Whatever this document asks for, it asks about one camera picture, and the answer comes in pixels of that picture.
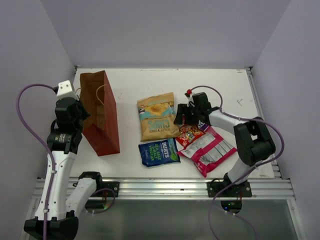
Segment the red paper bag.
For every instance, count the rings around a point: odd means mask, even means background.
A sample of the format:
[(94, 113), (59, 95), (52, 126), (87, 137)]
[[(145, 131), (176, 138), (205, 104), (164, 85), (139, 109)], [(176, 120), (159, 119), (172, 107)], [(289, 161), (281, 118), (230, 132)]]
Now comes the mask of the red paper bag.
[(83, 135), (101, 156), (120, 153), (117, 104), (106, 72), (82, 73), (80, 100), (90, 116), (83, 121)]

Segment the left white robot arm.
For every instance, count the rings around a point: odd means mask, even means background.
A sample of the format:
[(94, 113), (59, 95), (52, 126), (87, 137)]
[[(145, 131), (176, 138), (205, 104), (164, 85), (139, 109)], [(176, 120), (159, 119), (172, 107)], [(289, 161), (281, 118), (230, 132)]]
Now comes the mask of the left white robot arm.
[(37, 240), (73, 240), (79, 228), (79, 215), (88, 199), (104, 190), (101, 174), (85, 171), (71, 195), (67, 195), (70, 173), (82, 140), (82, 123), (89, 114), (78, 99), (64, 97), (56, 102), (55, 115), (45, 144), (49, 152), (40, 203), (34, 218), (24, 223), (24, 231)]

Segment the tan kettle chips bag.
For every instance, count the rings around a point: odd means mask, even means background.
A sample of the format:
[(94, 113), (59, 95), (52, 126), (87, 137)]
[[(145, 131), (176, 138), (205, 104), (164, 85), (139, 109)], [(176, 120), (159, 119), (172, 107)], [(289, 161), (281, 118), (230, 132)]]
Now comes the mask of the tan kettle chips bag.
[(142, 142), (170, 139), (179, 135), (179, 127), (174, 124), (176, 113), (173, 92), (138, 100), (137, 110)]

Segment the blue Burts crisps bag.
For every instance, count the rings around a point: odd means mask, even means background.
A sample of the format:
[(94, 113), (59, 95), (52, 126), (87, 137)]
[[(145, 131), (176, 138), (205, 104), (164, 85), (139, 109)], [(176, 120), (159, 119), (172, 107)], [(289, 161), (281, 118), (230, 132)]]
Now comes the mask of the blue Burts crisps bag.
[(142, 164), (148, 168), (181, 162), (174, 138), (139, 144), (138, 149)]

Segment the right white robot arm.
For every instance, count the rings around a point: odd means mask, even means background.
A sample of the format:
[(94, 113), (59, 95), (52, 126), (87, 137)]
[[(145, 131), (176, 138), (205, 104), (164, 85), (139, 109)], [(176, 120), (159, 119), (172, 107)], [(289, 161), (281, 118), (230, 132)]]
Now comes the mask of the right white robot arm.
[(235, 196), (241, 190), (240, 184), (248, 179), (248, 171), (276, 151), (267, 124), (260, 117), (239, 118), (212, 107), (205, 92), (189, 89), (184, 95), (188, 102), (177, 105), (176, 125), (206, 124), (234, 135), (238, 160), (226, 173), (222, 189), (227, 196)]

